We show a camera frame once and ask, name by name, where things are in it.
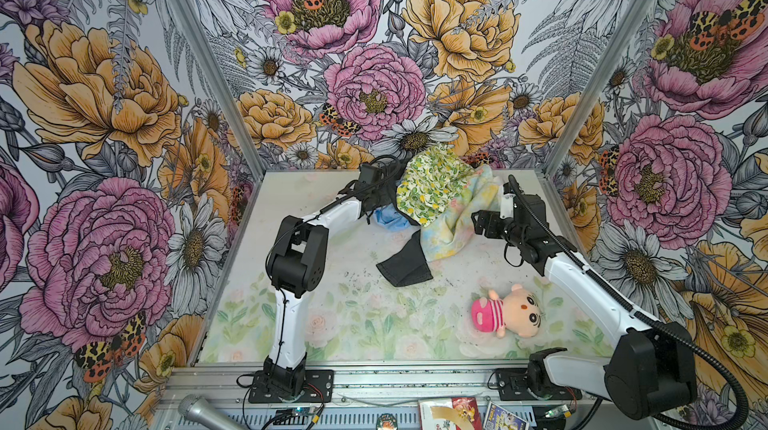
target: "wall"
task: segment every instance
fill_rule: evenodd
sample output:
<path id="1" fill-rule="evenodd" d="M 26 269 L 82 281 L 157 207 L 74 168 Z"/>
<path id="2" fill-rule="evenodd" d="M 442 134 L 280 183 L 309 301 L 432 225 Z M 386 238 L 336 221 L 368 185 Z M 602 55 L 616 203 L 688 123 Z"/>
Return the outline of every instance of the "wall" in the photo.
<path id="1" fill-rule="evenodd" d="M 630 0 L 193 1 L 266 166 L 320 169 L 438 142 L 542 166 Z"/>
<path id="2" fill-rule="evenodd" d="M 254 179 L 167 20 L 0 0 L 4 428 L 147 428 L 215 297 Z"/>
<path id="3" fill-rule="evenodd" d="M 571 147 L 553 182 L 595 268 L 685 325 L 744 385 L 744 428 L 766 428 L 768 0 L 734 20 L 744 1 L 659 0 L 605 82 L 598 154 Z M 705 34 L 728 10 L 730 29 Z M 728 387 L 701 360 L 696 371 L 700 399 L 682 416 L 724 422 Z"/>

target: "cloth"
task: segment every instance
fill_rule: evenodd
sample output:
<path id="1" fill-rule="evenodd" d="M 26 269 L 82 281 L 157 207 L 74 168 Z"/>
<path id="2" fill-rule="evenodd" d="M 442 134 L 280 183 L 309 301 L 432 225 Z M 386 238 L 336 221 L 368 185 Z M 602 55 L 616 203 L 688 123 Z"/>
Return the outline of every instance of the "cloth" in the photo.
<path id="1" fill-rule="evenodd" d="M 483 165 L 467 178 L 466 185 L 447 205 L 446 211 L 428 227 L 422 226 L 422 249 L 428 262 L 455 255 L 475 235 L 472 214 L 478 210 L 499 210 L 498 191 L 502 181 L 491 167 Z"/>
<path id="2" fill-rule="evenodd" d="M 504 326 L 504 315 L 502 314 L 504 300 L 485 299 L 485 306 L 482 306 L 480 300 L 475 300 L 472 303 L 472 321 L 475 323 L 475 328 L 481 332 L 495 332 L 502 328 Z"/>
<path id="3" fill-rule="evenodd" d="M 420 230 L 413 233 L 402 250 L 376 264 L 379 272 L 394 286 L 408 286 L 432 279 L 429 265 L 424 260 L 420 233 Z"/>
<path id="4" fill-rule="evenodd" d="M 400 232 L 410 227 L 408 219 L 400 214 L 394 205 L 389 204 L 373 211 L 373 221 L 390 232 Z"/>
<path id="5" fill-rule="evenodd" d="M 426 228 L 462 192 L 474 169 L 447 145 L 435 145 L 414 156 L 397 187 L 397 206 Z"/>

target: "table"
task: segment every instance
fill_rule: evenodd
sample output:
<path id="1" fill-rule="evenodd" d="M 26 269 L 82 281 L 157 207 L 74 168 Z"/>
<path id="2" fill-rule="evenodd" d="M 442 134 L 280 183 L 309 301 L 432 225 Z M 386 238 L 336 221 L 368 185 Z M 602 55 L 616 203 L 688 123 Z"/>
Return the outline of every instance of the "table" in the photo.
<path id="1" fill-rule="evenodd" d="M 494 172 L 502 181 L 509 174 L 526 193 L 544 198 L 534 170 Z M 209 313 L 199 364 L 264 360 L 275 328 L 275 297 L 264 259 L 280 222 L 328 204 L 357 175 L 339 170 L 266 174 L 221 298 Z M 561 233 L 552 214 L 553 205 L 561 203 L 544 200 L 551 228 Z M 513 268 L 504 262 L 501 240 L 474 236 L 458 254 L 429 264 L 433 280 L 395 288 L 376 264 L 400 251 L 415 229 L 392 233 L 363 218 L 330 239 L 306 330 L 308 362 L 527 359 L 555 346 L 589 355 L 612 353 L 602 330 L 559 288 L 527 263 Z M 519 252 L 510 248 L 508 258 L 519 262 Z M 469 317 L 472 302 L 490 289 L 504 296 L 514 283 L 538 297 L 543 314 L 539 334 L 523 339 L 507 332 L 499 339 L 475 330 Z"/>

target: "plush toy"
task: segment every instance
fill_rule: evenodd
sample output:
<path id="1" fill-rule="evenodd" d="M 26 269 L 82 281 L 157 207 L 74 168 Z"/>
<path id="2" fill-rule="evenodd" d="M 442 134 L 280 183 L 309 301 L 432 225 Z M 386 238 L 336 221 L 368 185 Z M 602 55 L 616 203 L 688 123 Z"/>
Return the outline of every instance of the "plush toy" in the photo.
<path id="1" fill-rule="evenodd" d="M 536 306 L 533 294 L 515 283 L 512 292 L 500 299 L 493 290 L 485 297 L 472 303 L 472 323 L 481 332 L 496 332 L 504 337 L 510 329 L 522 337 L 532 337 L 542 325 L 542 314 Z"/>

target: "silver microphone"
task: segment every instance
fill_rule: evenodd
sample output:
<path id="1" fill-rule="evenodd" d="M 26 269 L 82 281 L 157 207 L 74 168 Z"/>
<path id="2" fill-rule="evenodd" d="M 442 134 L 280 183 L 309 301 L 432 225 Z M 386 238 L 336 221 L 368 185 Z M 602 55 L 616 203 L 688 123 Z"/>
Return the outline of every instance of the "silver microphone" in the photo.
<path id="1" fill-rule="evenodd" d="M 181 400 L 179 414 L 209 430 L 246 430 L 243 425 L 216 410 L 205 398 L 195 394 L 189 394 Z"/>

